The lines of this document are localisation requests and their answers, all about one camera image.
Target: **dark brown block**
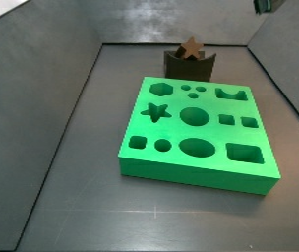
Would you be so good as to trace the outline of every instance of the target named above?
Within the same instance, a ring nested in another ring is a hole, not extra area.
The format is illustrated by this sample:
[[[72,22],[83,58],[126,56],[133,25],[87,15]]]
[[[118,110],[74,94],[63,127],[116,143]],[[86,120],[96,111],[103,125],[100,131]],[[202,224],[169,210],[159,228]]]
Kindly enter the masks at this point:
[[[166,78],[209,82],[213,73],[217,54],[205,58],[199,51],[199,60],[185,60],[175,56],[175,51],[166,51]]]

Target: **gray wall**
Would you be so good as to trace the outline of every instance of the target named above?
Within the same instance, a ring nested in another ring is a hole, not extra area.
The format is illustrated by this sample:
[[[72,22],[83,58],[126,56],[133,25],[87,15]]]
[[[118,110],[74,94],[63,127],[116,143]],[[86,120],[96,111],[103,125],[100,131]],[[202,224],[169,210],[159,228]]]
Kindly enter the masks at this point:
[[[0,250],[16,248],[100,48],[76,1],[0,18]]]
[[[248,45],[268,14],[253,0],[80,1],[103,42]]]
[[[299,1],[269,16],[249,48],[299,112]]]

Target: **wooden star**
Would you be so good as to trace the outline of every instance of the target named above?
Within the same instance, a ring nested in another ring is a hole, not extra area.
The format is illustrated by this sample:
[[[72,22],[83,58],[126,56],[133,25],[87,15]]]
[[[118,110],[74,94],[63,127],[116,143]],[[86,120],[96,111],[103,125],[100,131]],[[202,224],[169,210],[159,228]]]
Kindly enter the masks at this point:
[[[198,50],[203,47],[202,43],[197,43],[194,36],[178,49],[177,57],[183,59],[199,59]]]

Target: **green foam block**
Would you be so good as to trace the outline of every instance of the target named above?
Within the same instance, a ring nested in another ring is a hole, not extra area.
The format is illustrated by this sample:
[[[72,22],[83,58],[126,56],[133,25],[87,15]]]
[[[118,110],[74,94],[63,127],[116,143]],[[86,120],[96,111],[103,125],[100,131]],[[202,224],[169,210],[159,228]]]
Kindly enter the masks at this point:
[[[281,178],[246,86],[146,77],[118,157],[123,175],[248,193]]]

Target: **square hole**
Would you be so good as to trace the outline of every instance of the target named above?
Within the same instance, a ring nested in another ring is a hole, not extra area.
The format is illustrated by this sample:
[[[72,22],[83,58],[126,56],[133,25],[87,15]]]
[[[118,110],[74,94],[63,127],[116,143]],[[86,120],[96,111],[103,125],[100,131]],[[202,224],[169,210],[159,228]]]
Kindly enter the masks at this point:
[[[219,114],[219,123],[226,125],[236,125],[236,118],[233,115]]]
[[[260,147],[232,143],[226,146],[230,160],[264,164],[262,150]]]
[[[146,148],[146,143],[147,143],[147,138],[139,137],[139,136],[133,136],[129,142],[129,146],[134,149],[145,149]]]
[[[258,120],[253,117],[241,117],[242,125],[249,128],[260,128]]]

